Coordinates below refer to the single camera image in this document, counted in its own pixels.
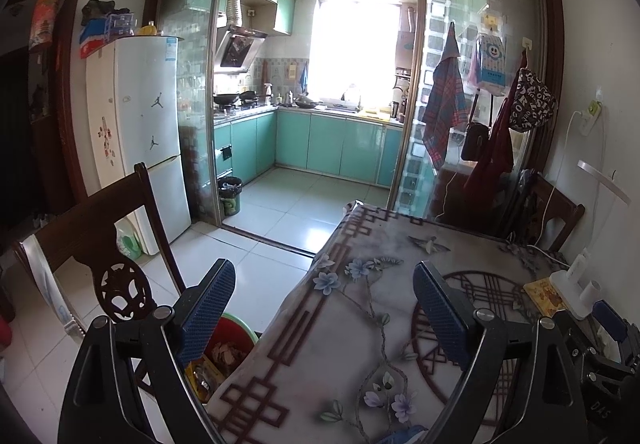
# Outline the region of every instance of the refrigerator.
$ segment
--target refrigerator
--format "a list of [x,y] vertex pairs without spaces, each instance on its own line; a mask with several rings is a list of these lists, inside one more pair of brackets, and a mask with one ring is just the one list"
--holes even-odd
[[[131,36],[86,59],[89,126],[100,186],[149,172],[169,242],[191,225],[182,175],[176,95],[178,39]],[[159,251],[144,208],[127,217],[146,254]]]

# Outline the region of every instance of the range hood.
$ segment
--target range hood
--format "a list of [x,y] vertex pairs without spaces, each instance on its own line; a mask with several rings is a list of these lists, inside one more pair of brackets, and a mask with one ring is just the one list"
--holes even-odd
[[240,0],[226,1],[226,27],[216,34],[213,71],[217,74],[243,74],[268,36],[265,32],[242,27]]

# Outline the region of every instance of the trash can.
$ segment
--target trash can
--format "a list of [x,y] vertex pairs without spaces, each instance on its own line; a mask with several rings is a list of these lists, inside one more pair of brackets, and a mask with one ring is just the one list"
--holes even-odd
[[218,196],[225,211],[225,217],[240,212],[240,193],[242,181],[238,177],[221,177],[218,179]]

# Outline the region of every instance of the yellow bottle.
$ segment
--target yellow bottle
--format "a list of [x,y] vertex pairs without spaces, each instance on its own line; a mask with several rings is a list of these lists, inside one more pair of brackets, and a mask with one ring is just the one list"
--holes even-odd
[[144,27],[140,27],[138,29],[138,36],[157,36],[158,29],[154,25],[153,21],[149,22],[149,25],[145,25]]

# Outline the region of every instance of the floral tablecloth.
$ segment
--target floral tablecloth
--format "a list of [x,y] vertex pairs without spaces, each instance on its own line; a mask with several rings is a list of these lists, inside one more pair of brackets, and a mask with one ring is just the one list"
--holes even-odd
[[[558,269],[532,250],[356,205],[207,404],[226,442],[419,442],[460,377],[415,299],[427,259],[476,307],[523,322],[536,313],[522,285]],[[506,361],[477,442],[491,437],[512,372]]]

